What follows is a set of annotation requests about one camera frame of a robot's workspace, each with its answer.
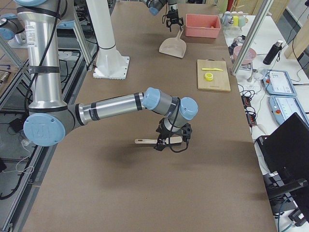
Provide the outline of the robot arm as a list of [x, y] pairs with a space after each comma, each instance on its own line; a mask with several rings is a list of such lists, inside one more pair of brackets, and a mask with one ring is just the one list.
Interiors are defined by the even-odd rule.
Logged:
[[125, 113], [152, 110], [163, 118], [159, 122], [156, 149], [166, 147], [170, 137], [180, 135], [189, 142], [189, 121], [198, 112], [195, 100], [177, 98], [156, 88], [145, 92], [93, 102], [68, 105], [62, 99], [56, 27], [73, 18], [71, 0], [18, 0], [17, 14], [25, 24], [30, 89], [29, 105], [23, 131], [34, 144], [52, 146], [69, 132], [88, 122]]
[[171, 31], [172, 25], [178, 25], [180, 30], [183, 30], [183, 18], [179, 17], [178, 4], [176, 0], [142, 0], [149, 9], [149, 12], [155, 16], [164, 6], [166, 6], [166, 12], [162, 16], [162, 23], [166, 24], [166, 27]]

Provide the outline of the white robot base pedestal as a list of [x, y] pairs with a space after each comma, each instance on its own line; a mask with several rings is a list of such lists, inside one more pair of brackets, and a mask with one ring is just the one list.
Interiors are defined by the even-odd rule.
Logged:
[[122, 56], [116, 48], [108, 3], [106, 0], [87, 0], [86, 4], [99, 46], [93, 76], [124, 80], [130, 58]]

